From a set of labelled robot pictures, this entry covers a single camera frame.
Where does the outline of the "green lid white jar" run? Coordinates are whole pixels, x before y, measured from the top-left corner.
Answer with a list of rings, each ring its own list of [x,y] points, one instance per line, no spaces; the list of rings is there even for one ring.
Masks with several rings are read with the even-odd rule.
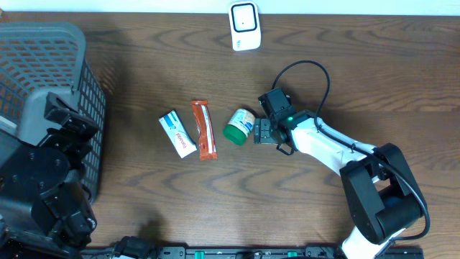
[[[254,129],[255,116],[246,109],[237,109],[224,127],[224,137],[235,145],[243,145]]]

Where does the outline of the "white Panadol medicine box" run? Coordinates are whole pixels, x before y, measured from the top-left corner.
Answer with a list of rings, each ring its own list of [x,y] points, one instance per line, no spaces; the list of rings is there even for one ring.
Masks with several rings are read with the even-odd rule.
[[[190,138],[190,135],[184,128],[184,125],[175,110],[172,110],[160,117],[159,123],[162,125],[162,128],[170,138],[172,145],[181,158],[184,158],[197,150],[195,142]]]

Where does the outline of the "grey plastic basket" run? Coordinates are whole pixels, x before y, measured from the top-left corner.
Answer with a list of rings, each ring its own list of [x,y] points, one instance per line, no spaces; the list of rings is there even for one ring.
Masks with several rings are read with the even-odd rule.
[[[92,119],[99,131],[83,159],[82,182],[97,196],[106,121],[106,97],[86,60],[86,38],[67,22],[1,24],[1,129],[37,145],[47,129],[60,125],[44,118],[48,93]]]

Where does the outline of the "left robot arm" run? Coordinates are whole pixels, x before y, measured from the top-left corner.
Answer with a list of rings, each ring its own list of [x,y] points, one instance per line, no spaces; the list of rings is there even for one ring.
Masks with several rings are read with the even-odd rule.
[[[97,226],[81,181],[98,126],[54,93],[43,117],[61,128],[1,156],[2,258],[80,258]]]

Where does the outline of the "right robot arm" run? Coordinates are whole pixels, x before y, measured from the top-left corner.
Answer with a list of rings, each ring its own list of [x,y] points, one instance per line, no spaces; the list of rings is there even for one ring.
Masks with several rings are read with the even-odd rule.
[[[340,258],[378,258],[428,208],[401,150],[365,144],[330,128],[317,114],[298,112],[282,89],[261,95],[263,124],[278,147],[314,157],[342,182],[354,228],[339,246]]]

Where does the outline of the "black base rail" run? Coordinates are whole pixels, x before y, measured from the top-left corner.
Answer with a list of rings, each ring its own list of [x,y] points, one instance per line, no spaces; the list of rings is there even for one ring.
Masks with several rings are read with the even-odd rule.
[[[108,247],[88,247],[80,253],[90,259],[347,259],[341,249],[332,244],[305,247],[189,247],[158,245],[138,237],[125,236]]]

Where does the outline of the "white barcode scanner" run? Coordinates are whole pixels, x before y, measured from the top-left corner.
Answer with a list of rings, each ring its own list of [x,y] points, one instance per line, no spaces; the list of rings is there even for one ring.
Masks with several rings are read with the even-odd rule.
[[[260,47],[262,33],[259,12],[253,1],[232,3],[229,7],[229,24],[234,51],[255,50]]]

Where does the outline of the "orange snack bar wrapper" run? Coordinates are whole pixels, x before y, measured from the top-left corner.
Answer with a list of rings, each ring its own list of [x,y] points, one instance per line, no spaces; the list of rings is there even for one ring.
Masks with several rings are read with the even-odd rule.
[[[207,100],[192,100],[191,102],[193,115],[199,132],[198,149],[201,161],[218,158],[211,116],[207,105]]]

